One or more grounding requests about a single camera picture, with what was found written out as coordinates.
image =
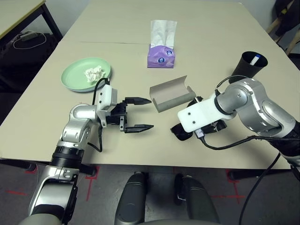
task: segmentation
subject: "floor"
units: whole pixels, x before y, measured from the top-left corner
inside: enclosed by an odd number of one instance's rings
[[[0,218],[3,225],[16,225],[27,216],[30,198],[44,166],[38,171],[0,165]],[[192,175],[207,189],[223,225],[236,225],[245,196],[257,178],[229,181],[225,169],[100,165],[98,175],[87,179],[80,174],[75,213],[70,225],[113,225],[117,204],[134,171],[149,172],[150,190],[145,220],[188,218],[185,204],[173,204],[176,173]],[[266,176],[253,194],[243,224],[300,224],[300,183],[290,172]]]

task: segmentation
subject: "cable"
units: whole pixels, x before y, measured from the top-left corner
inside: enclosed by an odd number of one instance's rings
[[[93,147],[94,149],[96,149],[98,152],[102,152],[96,145],[94,145],[94,144],[92,144],[90,142],[88,142],[88,145],[91,146],[91,147]]]
[[[246,77],[246,76],[243,76],[243,75],[233,75],[233,76],[229,76],[227,78],[225,78],[224,80],[222,80],[215,88],[215,94],[216,96],[218,96],[220,94],[220,92],[218,91],[218,87],[220,87],[225,81],[229,80],[230,78],[232,77],[244,77],[244,78],[249,78],[249,77]]]
[[[33,32],[33,33],[36,33],[36,34],[41,34],[41,35],[43,35],[43,36],[44,36],[44,38],[45,38],[45,41],[44,41],[44,42],[42,42],[42,43],[40,43],[40,44],[37,44],[37,45],[35,45],[35,46],[29,47],[29,48],[17,48],[17,47],[15,46],[15,43],[16,43],[17,41],[21,40],[21,38],[19,38],[19,39],[15,40],[15,41],[13,42],[13,47],[14,47],[14,49],[22,49],[22,50],[26,50],[26,49],[31,49],[31,48],[38,47],[38,46],[40,46],[40,45],[43,45],[43,44],[45,44],[45,43],[46,43],[46,41],[47,41],[47,37],[45,36],[45,34],[43,34],[43,33],[39,33],[39,32],[34,32],[34,31],[30,31],[30,32]]]
[[[261,180],[263,179],[263,177],[269,172],[269,170],[275,165],[275,163],[278,161],[280,157],[280,153],[278,153],[278,155],[276,156],[275,160],[271,163],[271,165],[260,175],[260,177],[258,178],[257,182],[254,184],[253,188],[251,189],[251,191],[249,192],[245,203],[243,205],[242,211],[240,212],[240,219],[239,219],[239,225],[242,224],[242,219],[243,219],[243,215],[245,212],[245,208],[247,206],[247,203],[249,202],[249,199],[251,197],[251,195],[253,194],[253,192],[255,191],[255,189],[257,188],[257,186],[259,185],[259,183],[261,182]]]
[[[109,79],[108,78],[101,78],[100,80],[98,80],[98,82],[95,85],[95,89],[94,89],[92,105],[95,104],[97,88],[98,88],[99,84],[101,83],[101,81],[105,81],[105,84],[109,84]]]
[[[229,144],[229,145],[226,145],[226,146],[223,146],[223,147],[214,147],[214,146],[211,146],[209,144],[206,143],[205,141],[205,138],[204,136],[200,137],[199,138],[200,141],[208,148],[210,149],[213,149],[213,150],[224,150],[224,149],[228,149],[228,148],[231,148],[231,147],[234,147],[234,146],[237,146],[239,144],[243,144],[245,142],[248,142],[248,141],[251,141],[253,139],[257,139],[257,140],[266,140],[266,141],[299,141],[300,139],[299,138],[277,138],[277,137],[261,137],[261,136],[250,136],[250,137],[247,137],[243,140],[240,140],[238,142],[235,142],[235,143],[232,143],[232,144]]]

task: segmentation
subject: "green plate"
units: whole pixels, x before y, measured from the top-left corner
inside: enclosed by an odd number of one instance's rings
[[[62,84],[72,91],[87,92],[94,90],[96,81],[92,83],[87,82],[84,72],[89,68],[101,66],[105,72],[103,77],[109,78],[111,73],[111,66],[104,59],[101,58],[85,58],[73,62],[68,66],[61,75]]]

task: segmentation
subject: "black cable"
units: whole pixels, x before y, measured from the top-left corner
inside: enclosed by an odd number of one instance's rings
[[[243,76],[243,75],[233,75],[233,76],[229,76],[227,78],[225,78],[224,80],[222,80],[215,88],[215,94],[216,96],[218,96],[220,94],[220,92],[218,91],[218,87],[220,87],[225,81],[229,80],[230,78],[232,77],[244,77],[244,78],[249,78],[249,77],[246,77],[246,76]]]
[[[88,142],[88,145],[91,146],[91,147],[93,147],[94,149],[96,149],[98,152],[102,152],[96,145],[94,145],[94,144],[92,144],[90,142]]]
[[[257,140],[266,140],[266,141],[300,141],[299,138],[277,138],[277,137],[261,137],[261,136],[250,136],[250,137],[247,137],[243,140],[240,140],[238,142],[235,142],[235,143],[232,143],[232,144],[229,144],[229,145],[226,145],[226,146],[223,146],[223,147],[214,147],[214,146],[211,146],[209,144],[206,143],[205,141],[205,138],[204,136],[203,137],[200,137],[199,138],[200,141],[208,148],[210,149],[213,149],[213,150],[224,150],[224,149],[228,149],[228,148],[231,148],[231,147],[234,147],[234,146],[237,146],[239,144],[243,144],[245,142],[248,142],[248,141],[251,141],[253,139],[257,139]]]
[[[95,85],[95,89],[94,89],[94,95],[93,95],[92,105],[95,104],[97,88],[98,88],[99,84],[101,83],[101,81],[105,81],[105,84],[109,84],[109,79],[108,78],[101,78],[100,80],[98,80],[98,82]]]
[[[278,161],[280,157],[280,153],[278,153],[278,155],[276,156],[275,160],[271,163],[271,165],[260,175],[260,177],[258,178],[257,182],[254,184],[253,188],[251,189],[251,191],[249,192],[245,203],[243,205],[242,211],[240,212],[240,219],[239,219],[239,225],[242,224],[242,219],[243,219],[243,215],[245,212],[245,208],[247,206],[247,203],[249,202],[249,199],[251,197],[251,195],[253,194],[253,192],[255,191],[255,189],[257,188],[257,186],[259,185],[259,183],[261,182],[261,180],[263,179],[263,177],[269,172],[269,170],[275,165],[275,163]]]

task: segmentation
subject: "black cup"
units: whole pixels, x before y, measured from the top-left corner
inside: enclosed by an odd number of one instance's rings
[[[260,58],[252,66],[252,65],[250,65],[250,62],[256,55],[260,55]],[[268,65],[268,61],[263,55],[261,55],[257,52],[244,52],[242,54],[242,57],[237,65],[237,67],[235,68],[234,72],[232,73],[232,76],[233,75],[243,75],[243,76],[252,78],[252,77],[254,77],[255,74],[258,73],[258,71],[260,71],[266,65]],[[232,77],[229,79],[229,83],[233,83],[233,82],[236,82],[236,81],[239,81],[242,79],[244,79],[244,78],[238,77],[238,76]]]

